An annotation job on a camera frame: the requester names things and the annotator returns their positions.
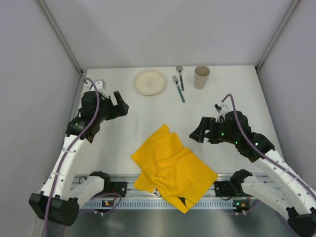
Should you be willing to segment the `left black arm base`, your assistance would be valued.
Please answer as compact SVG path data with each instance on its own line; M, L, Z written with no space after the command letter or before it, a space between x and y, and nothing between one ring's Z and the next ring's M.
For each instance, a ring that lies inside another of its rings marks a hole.
M122 197L125 197L127 192L127 182L124 181L112 181L111 178L106 181L106 190L105 192L98 193L97 196L106 193L118 193Z

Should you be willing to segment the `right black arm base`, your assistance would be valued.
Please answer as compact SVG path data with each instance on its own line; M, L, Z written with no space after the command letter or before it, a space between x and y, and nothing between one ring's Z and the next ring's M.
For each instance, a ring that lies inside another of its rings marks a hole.
M241 188L236 188L230 181L215 181L214 189L215 196L224 200L248 196Z

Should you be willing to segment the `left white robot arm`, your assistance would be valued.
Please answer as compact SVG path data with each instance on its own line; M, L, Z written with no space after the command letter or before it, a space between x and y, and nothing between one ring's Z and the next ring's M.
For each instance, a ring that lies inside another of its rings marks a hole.
M129 106L119 91L114 92L117 104L101 92L88 91L81 99L77 116L68 124L60 156L39 193L32 193L29 204L42 220L71 226L80 208L92 197L109 193L111 178L102 171L93 171L88 178L72 189L78 166L89 161L87 155L100 124L127 115Z

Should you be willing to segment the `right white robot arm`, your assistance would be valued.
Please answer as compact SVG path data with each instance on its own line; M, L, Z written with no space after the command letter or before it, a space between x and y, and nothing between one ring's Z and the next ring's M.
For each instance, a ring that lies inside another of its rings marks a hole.
M316 233L316 192L285 162L272 142L253 132L240 111L217 118L202 117L189 137L198 143L230 143L252 164L264 171L277 189L271 188L245 169L233 174L230 183L237 192L259 199L284 217L300 237Z

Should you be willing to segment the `yellow cartoon cloth placemat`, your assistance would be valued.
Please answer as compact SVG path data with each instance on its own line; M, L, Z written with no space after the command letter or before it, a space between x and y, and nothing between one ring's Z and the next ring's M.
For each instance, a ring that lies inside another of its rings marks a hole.
M200 201L218 178L166 124L131 158L142 170L135 188L161 196L183 214Z

